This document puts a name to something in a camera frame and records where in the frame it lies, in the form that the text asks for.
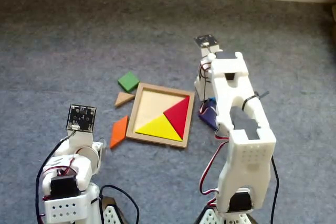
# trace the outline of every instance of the circuit board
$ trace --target circuit board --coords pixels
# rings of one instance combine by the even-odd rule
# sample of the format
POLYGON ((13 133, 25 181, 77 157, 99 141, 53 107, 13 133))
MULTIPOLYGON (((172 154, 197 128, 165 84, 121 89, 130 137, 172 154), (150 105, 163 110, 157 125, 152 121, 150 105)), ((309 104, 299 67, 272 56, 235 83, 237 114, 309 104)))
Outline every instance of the circuit board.
POLYGON ((72 130, 73 124, 79 125, 79 131, 93 132, 94 120, 96 117, 95 107, 83 106, 83 105, 70 105, 67 130, 72 130))
POLYGON ((196 42, 196 44, 198 44, 200 48, 206 48, 218 45, 218 41, 211 34, 195 37, 194 41, 196 42))

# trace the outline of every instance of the yellow triangle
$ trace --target yellow triangle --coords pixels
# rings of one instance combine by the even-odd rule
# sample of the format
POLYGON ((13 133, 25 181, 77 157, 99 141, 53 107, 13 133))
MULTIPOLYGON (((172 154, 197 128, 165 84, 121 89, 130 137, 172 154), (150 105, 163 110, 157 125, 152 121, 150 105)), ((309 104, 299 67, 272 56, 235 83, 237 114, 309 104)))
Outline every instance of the yellow triangle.
POLYGON ((119 107, 128 101, 131 101, 135 97, 134 94, 127 94, 124 92, 119 92, 117 100, 115 101, 114 106, 119 107))
POLYGON ((151 121, 150 123, 146 124, 145 126, 137 129, 135 132, 144 135, 167 138, 180 142, 182 141, 178 133, 175 131, 173 126, 163 114, 151 121))

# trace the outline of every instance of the black wire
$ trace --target black wire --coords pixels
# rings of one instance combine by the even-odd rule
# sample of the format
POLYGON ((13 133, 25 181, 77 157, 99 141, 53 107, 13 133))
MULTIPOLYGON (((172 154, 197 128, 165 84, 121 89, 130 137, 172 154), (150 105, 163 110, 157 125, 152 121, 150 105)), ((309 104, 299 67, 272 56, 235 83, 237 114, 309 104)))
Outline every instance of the black wire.
POLYGON ((118 190, 119 192, 125 194, 132 201, 132 203, 134 204, 134 206, 135 206, 135 208, 137 210, 137 213, 136 213, 136 216, 137 216, 136 218, 137 219, 135 221, 135 224, 138 224, 139 223, 139 217, 140 217, 140 211, 139 211, 139 207, 136 204, 135 200, 128 193, 126 193, 123 189, 121 189, 121 188, 119 188, 117 186, 114 186, 114 185, 104 185, 104 186, 102 186, 100 188, 100 191, 99 191, 99 198, 100 198, 100 201, 99 201, 99 211, 100 211, 101 223, 104 223, 104 213, 103 213, 103 205, 102 205, 102 199, 103 199, 104 196, 103 196, 102 192, 103 192, 104 188, 106 188, 106 187, 118 190))
POLYGON ((47 158, 44 160, 44 162, 41 165, 40 170, 37 173, 36 176, 36 181, 35 181, 35 212, 36 212, 36 219, 37 219, 37 223, 38 224, 43 224, 41 215, 40 215, 40 209, 39 209, 39 200, 38 200, 38 188, 39 188, 39 182, 40 182, 40 176, 41 173, 43 171, 43 167, 47 164, 47 162, 49 161, 49 159, 51 158, 51 156, 53 156, 53 154, 55 153, 55 151, 58 149, 58 147, 65 141, 68 140, 71 136, 73 136, 75 134, 76 131, 73 131, 70 135, 62 138, 59 143, 55 146, 54 149, 52 149, 52 151, 49 153, 49 155, 47 156, 47 158))
POLYGON ((272 206, 272 213, 271 213, 271 224, 273 224, 273 218, 274 218, 274 210, 275 210, 275 204, 277 202, 277 196, 278 196, 278 191, 279 191, 279 176, 278 176, 278 172, 277 172, 277 168, 275 166, 275 162, 274 162, 274 158, 272 156, 272 165, 273 165, 273 169, 274 169, 274 173, 275 173, 275 178, 277 180, 277 186, 275 188, 275 193, 274 193, 274 199, 273 199, 273 206, 272 206))

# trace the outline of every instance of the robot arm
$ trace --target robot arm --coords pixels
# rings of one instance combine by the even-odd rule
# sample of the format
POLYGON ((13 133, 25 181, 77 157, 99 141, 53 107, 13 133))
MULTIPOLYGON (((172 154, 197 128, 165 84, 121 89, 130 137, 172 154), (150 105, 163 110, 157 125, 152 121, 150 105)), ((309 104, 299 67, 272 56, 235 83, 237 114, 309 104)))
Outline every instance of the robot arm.
POLYGON ((224 53, 213 36, 195 41, 201 47, 203 70, 195 81, 198 96, 201 100, 215 97, 218 131, 229 136, 227 160, 218 180, 217 211, 222 217, 245 214, 262 207, 276 138, 249 81, 243 55, 224 53), (257 122, 258 139, 250 140, 245 130, 235 129, 230 117, 233 106, 257 122))
POLYGON ((42 188, 47 223, 99 224, 99 188, 91 183, 99 171, 104 143, 93 141, 96 108, 71 105, 68 138, 43 167, 42 188))

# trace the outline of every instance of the blue puzzle piece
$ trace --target blue puzzle piece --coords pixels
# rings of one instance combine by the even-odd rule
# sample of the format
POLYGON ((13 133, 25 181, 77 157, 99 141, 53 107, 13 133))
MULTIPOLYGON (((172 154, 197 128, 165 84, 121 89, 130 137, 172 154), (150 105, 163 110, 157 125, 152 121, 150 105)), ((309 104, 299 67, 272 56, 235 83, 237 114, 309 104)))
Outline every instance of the blue puzzle piece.
POLYGON ((198 113, 198 117, 205 122, 208 126, 210 126, 212 129, 216 130, 216 111, 214 111, 212 108, 216 108, 216 103, 213 100, 207 100, 204 104, 203 113, 198 113))
POLYGON ((213 102, 215 103, 215 107, 216 107, 216 104, 217 104, 217 102, 216 102, 216 98, 215 98, 215 97, 211 97, 211 98, 209 98, 209 100, 210 100, 210 101, 213 101, 213 102))

